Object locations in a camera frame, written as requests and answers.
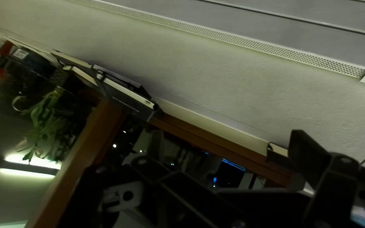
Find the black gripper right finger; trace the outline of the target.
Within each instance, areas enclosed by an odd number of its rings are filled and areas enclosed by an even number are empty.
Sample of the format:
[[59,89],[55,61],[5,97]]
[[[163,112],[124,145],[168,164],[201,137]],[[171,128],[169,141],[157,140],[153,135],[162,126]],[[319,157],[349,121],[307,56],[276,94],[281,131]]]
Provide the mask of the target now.
[[245,228],[365,228],[365,168],[325,151],[306,132],[290,135],[287,159],[310,185],[300,190],[224,190],[220,197],[243,214]]

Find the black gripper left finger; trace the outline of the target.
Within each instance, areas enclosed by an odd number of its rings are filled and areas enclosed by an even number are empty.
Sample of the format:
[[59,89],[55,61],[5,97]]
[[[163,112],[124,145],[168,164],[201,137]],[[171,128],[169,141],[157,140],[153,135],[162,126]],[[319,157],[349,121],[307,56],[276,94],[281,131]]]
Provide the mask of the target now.
[[115,228],[121,213],[153,228],[249,228],[248,216],[220,194],[155,160],[87,168],[81,179],[88,228]]

